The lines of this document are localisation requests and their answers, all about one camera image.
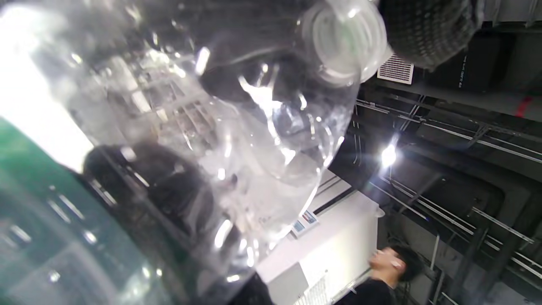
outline clear plastic bottle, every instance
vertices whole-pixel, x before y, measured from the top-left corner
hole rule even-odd
[[[0,37],[2,115],[183,240],[208,303],[307,208],[386,50],[368,0],[45,0],[5,6]]]

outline black hair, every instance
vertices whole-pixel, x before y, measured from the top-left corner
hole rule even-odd
[[[392,245],[390,248],[397,253],[397,258],[402,260],[406,265],[405,271],[399,278],[400,282],[410,282],[422,273],[424,263],[416,251],[403,245]]]

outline blue sticker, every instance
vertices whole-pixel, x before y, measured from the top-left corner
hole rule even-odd
[[[296,221],[294,224],[294,229],[298,232],[301,232],[305,229],[305,227],[299,221]]]

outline bright light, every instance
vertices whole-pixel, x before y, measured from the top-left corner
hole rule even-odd
[[[199,50],[198,59],[196,60],[196,68],[194,69],[197,75],[203,75],[203,72],[205,72],[209,55],[211,55],[211,51],[209,51],[209,49],[206,47]]]
[[[215,247],[221,248],[224,244],[224,241],[226,239],[226,235],[230,232],[231,228],[233,227],[233,224],[231,221],[226,219],[220,228],[218,228],[218,231],[216,232],[215,236]]]
[[[396,158],[397,155],[395,154],[395,145],[390,144],[382,151],[382,166],[391,166],[395,162]]]
[[[228,283],[231,283],[231,282],[235,282],[235,281],[239,281],[239,275],[232,275],[232,276],[228,276],[226,278],[226,280],[228,281]]]
[[[52,270],[51,272],[49,272],[49,280],[51,281],[51,283],[56,283],[59,281],[59,279],[60,279],[60,273],[58,273],[55,270]]]
[[[146,277],[146,278],[149,278],[151,277],[151,273],[149,272],[149,270],[145,267],[143,267],[143,275]]]
[[[92,234],[91,231],[85,231],[83,236],[87,240],[87,242],[91,245],[94,245],[96,241],[98,240],[94,234]]]
[[[252,249],[252,247],[247,248],[247,266],[254,266],[254,250]]]
[[[218,169],[218,175],[217,175],[217,178],[218,178],[219,180],[224,180],[224,179],[226,179],[226,170],[223,169],[223,168],[219,168],[219,169]]]

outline metal rail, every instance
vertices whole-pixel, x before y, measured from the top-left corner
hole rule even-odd
[[[367,104],[364,104],[364,103],[369,103],[369,102],[364,101],[364,100],[358,100],[358,101],[356,102],[356,105],[361,106],[361,107],[364,107],[364,108],[367,108],[367,109],[375,110],[375,111],[378,111],[378,112],[381,112],[381,113],[385,113],[385,114],[389,114],[389,113],[390,113],[390,110],[380,109],[380,108],[378,108],[378,107],[376,106],[376,104],[374,104],[374,103],[373,103],[374,106],[370,106],[370,105],[367,105]],[[454,135],[454,136],[457,136],[457,137],[461,137],[461,138],[467,139],[467,140],[469,140],[469,141],[473,140],[473,137],[471,137],[471,136],[467,136],[467,135],[464,135],[464,134],[460,134],[459,132],[451,131],[451,130],[446,129],[446,128],[442,128],[442,127],[439,127],[439,126],[436,126],[436,125],[432,125],[432,124],[426,123],[428,120],[425,120],[425,119],[422,118],[422,117],[415,117],[415,118],[417,118],[417,119],[409,118],[409,117],[406,117],[406,116],[404,116],[404,115],[398,115],[397,117],[399,117],[399,118],[401,118],[401,119],[408,120],[408,121],[410,121],[410,122],[415,122],[415,123],[418,123],[418,124],[421,124],[421,125],[425,125],[425,126],[429,126],[429,127],[432,127],[432,128],[436,128],[436,129],[439,129],[439,130],[441,130],[441,131],[444,131],[444,132],[446,132],[446,133],[448,133],[448,134],[451,134],[451,135]],[[441,123],[441,122],[436,121],[436,120],[430,120],[430,121],[431,121],[431,122],[435,122],[435,123]],[[455,126],[450,125],[450,124],[446,124],[446,125],[448,125],[448,126],[450,126],[450,127],[456,128]],[[521,147],[521,146],[519,146],[519,145],[517,145],[517,144],[513,144],[513,143],[510,143],[510,142],[507,142],[507,141],[504,141],[504,140],[501,140],[501,139],[497,139],[497,138],[494,138],[494,137],[488,137],[488,138],[542,156],[542,153],[540,153],[540,152],[537,152],[537,151],[534,151],[534,150],[531,150],[531,149],[527,149],[527,148]],[[518,157],[522,157],[522,158],[525,158],[525,159],[528,159],[528,160],[531,160],[531,161],[534,161],[534,162],[537,162],[537,163],[542,164],[542,160],[541,160],[541,159],[538,159],[538,158],[535,158],[535,157],[532,157],[532,156],[529,156],[529,155],[522,154],[522,153],[520,153],[520,152],[518,152],[518,151],[515,151],[515,150],[512,150],[512,149],[504,148],[504,147],[495,145],[495,144],[493,144],[493,143],[489,143],[489,142],[487,142],[487,141],[483,141],[483,140],[479,140],[479,139],[476,139],[475,142],[476,142],[476,143],[479,143],[479,144],[482,144],[482,145],[485,145],[485,146],[488,146],[488,147],[491,147],[491,148],[494,148],[494,149],[497,149],[497,150],[504,151],[504,152],[509,153],[509,154],[512,154],[512,155],[516,155],[516,156],[518,156]]]
[[[392,194],[386,192],[385,190],[379,188],[376,184],[372,183],[372,182],[369,182],[370,185],[376,187],[377,189],[379,189],[382,193],[388,195],[390,198],[394,199],[395,201],[399,202],[400,204],[402,204],[404,207],[406,207],[407,209],[411,210],[412,212],[414,212],[416,215],[420,216],[421,218],[423,218],[423,220],[427,221],[427,218],[420,212],[416,211],[415,209],[409,207],[408,205],[406,205],[404,202],[400,201],[399,199],[395,198]]]
[[[393,187],[395,187],[398,191],[400,191],[400,192],[402,192],[403,194],[407,195],[408,197],[412,198],[413,195],[409,193],[409,192],[414,193],[414,191],[413,191],[412,189],[408,188],[407,186],[401,184],[400,182],[398,182],[398,181],[396,181],[396,180],[393,180],[393,183],[391,183],[391,182],[388,181],[386,178],[383,178],[383,177],[380,177],[380,176],[379,176],[379,178],[380,178],[382,181],[384,181],[384,182],[386,182],[386,183],[392,185]],[[399,185],[399,186],[401,186],[401,187],[404,187],[405,189],[408,190],[408,192],[407,192],[406,190],[402,189],[401,187],[397,187],[397,185]],[[467,229],[465,226],[459,224],[459,223],[458,223],[457,221],[455,221],[454,219],[452,219],[452,218],[450,218],[450,217],[444,215],[442,212],[439,212],[437,209],[435,209],[435,208],[433,208],[433,207],[430,207],[427,203],[423,202],[421,199],[423,199],[423,200],[425,200],[425,201],[427,201],[427,202],[430,202],[432,205],[435,205],[435,206],[439,207],[440,209],[446,211],[445,209],[443,209],[442,207],[438,206],[436,203],[434,203],[434,202],[428,200],[427,198],[425,198],[425,197],[423,197],[423,196],[420,196],[420,198],[417,199],[417,202],[420,203],[421,205],[423,205],[424,207],[426,207],[427,209],[429,209],[429,210],[433,211],[434,213],[436,213],[437,215],[443,217],[444,219],[446,219],[447,221],[449,221],[449,222],[451,222],[452,224],[456,225],[457,227],[461,228],[463,231],[467,232],[468,234],[474,235],[474,232],[473,232],[472,230]],[[461,220],[461,221],[463,221],[463,222],[466,222],[466,221],[462,220],[461,218],[459,218],[458,216],[456,216],[456,215],[454,215],[454,214],[452,214],[452,213],[450,213],[450,212],[448,212],[448,211],[446,211],[446,212],[449,213],[449,214],[451,214],[454,218],[456,218],[456,219],[458,219],[458,220]],[[473,225],[471,225],[471,224],[469,224],[469,223],[467,223],[467,224],[468,224],[470,227],[476,229]],[[493,238],[493,237],[491,237],[491,236],[487,236],[487,237],[488,237],[488,239],[492,239],[492,240],[494,240],[495,242],[497,242],[497,243],[499,243],[499,244],[502,245],[502,242],[498,241],[497,239],[495,239],[495,238]],[[486,245],[488,245],[489,247],[491,247],[492,249],[494,249],[494,250],[496,250],[496,251],[500,251],[500,248],[499,248],[498,246],[494,245],[493,243],[491,243],[491,242],[489,242],[489,241],[487,241],[487,240],[485,240],[484,243],[485,243]],[[518,253],[518,252],[515,252],[514,254],[516,254],[516,255],[520,256],[521,258],[527,260],[527,261],[531,264],[531,266],[537,266],[538,268],[541,268],[541,269],[542,269],[542,266],[540,266],[539,264],[537,264],[535,261],[533,261],[533,260],[527,258],[526,256],[524,256],[524,255],[522,255],[522,254],[520,254],[520,253]],[[515,258],[515,257],[512,257],[511,260],[512,260],[513,262],[515,262],[516,264],[520,265],[520,266],[521,266],[522,268],[524,268],[525,270],[527,270],[527,271],[529,271],[530,273],[534,274],[534,275],[537,276],[538,278],[542,278],[542,274],[541,274],[540,272],[538,272],[537,270],[534,270],[532,267],[528,266],[528,265],[525,264],[524,262],[518,260],[518,259]]]
[[[451,299],[451,297],[449,297],[447,294],[445,293],[442,293],[442,295],[448,299],[448,301],[450,301],[453,305],[459,305],[457,304],[454,300]]]
[[[511,228],[511,227],[509,227],[509,226],[503,224],[502,222],[500,222],[500,221],[496,220],[495,218],[489,216],[488,214],[482,212],[482,211],[479,210],[478,208],[473,207],[473,211],[476,212],[476,213],[478,213],[478,214],[480,214],[480,215],[482,215],[483,217],[485,217],[485,218],[491,220],[492,222],[496,223],[496,224],[499,225],[500,227],[503,227],[506,231],[508,231],[508,232],[510,232],[510,233],[512,233],[512,234],[514,234],[514,235],[516,235],[516,236],[518,236],[518,237],[520,237],[521,239],[527,241],[528,243],[530,243],[530,244],[533,244],[533,243],[534,243],[534,240],[533,240],[533,239],[531,239],[531,238],[529,238],[529,237],[527,237],[527,236],[525,236],[525,235],[519,233],[518,231],[514,230],[513,228]]]

